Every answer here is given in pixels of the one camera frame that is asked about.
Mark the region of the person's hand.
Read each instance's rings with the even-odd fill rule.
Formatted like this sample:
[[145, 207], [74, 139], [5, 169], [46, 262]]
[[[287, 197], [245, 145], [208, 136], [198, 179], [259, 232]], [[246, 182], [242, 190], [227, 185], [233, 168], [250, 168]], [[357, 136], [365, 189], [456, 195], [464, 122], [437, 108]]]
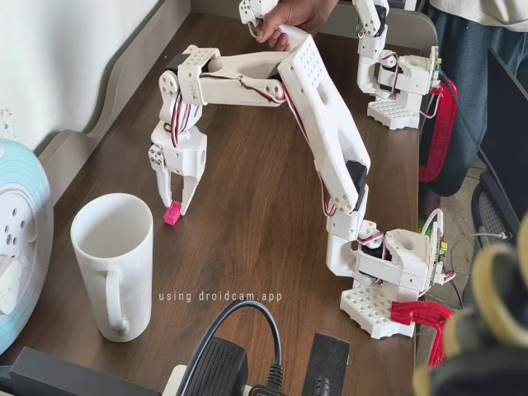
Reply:
[[264, 18], [257, 34], [259, 44], [268, 44], [276, 51], [289, 51], [291, 42], [281, 26], [295, 26], [315, 35], [327, 22], [338, 0], [281, 1]]

